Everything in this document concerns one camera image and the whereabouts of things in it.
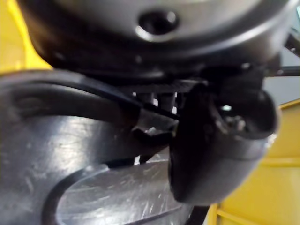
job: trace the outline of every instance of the curved black plastic part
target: curved black plastic part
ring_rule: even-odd
[[[134,126],[142,107],[109,85],[67,71],[3,75],[0,89],[7,113],[22,118],[69,115]]]
[[[180,202],[209,206],[222,201],[251,173],[276,137],[277,108],[266,92],[229,104],[246,122],[244,130],[225,122],[222,105],[227,103],[218,103],[203,85],[187,97],[170,147],[170,183]]]

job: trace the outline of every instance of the metal plate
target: metal plate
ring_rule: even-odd
[[[0,118],[0,127],[0,224],[6,225],[48,225],[41,221],[55,209],[45,208],[49,193],[79,178],[71,177],[66,185],[60,181],[89,165],[148,151],[130,129],[86,118],[15,121],[11,115]]]
[[[191,206],[170,192],[168,162],[105,170],[63,195],[57,218],[67,225],[182,225]]]

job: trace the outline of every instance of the yellow surface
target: yellow surface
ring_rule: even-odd
[[[33,49],[14,0],[0,0],[0,73],[51,68]]]
[[[0,73],[51,68],[34,51],[14,0],[0,0]],[[280,135],[249,179],[220,205],[210,225],[300,225],[300,100],[282,106]]]
[[[273,147],[245,183],[211,207],[210,225],[300,225],[300,100],[281,108]]]

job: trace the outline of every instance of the round black casing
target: round black casing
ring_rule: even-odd
[[[203,65],[265,62],[284,45],[296,3],[264,0],[224,28],[153,43],[83,20],[56,1],[18,1],[33,46],[43,59],[55,68],[111,83],[163,82],[198,71]],[[180,23],[184,15],[177,13],[176,7],[174,11]],[[100,8],[99,13],[111,12]]]

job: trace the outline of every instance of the hole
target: hole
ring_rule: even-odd
[[[152,35],[164,35],[178,26],[178,18],[172,11],[153,11],[143,14],[139,26]]]

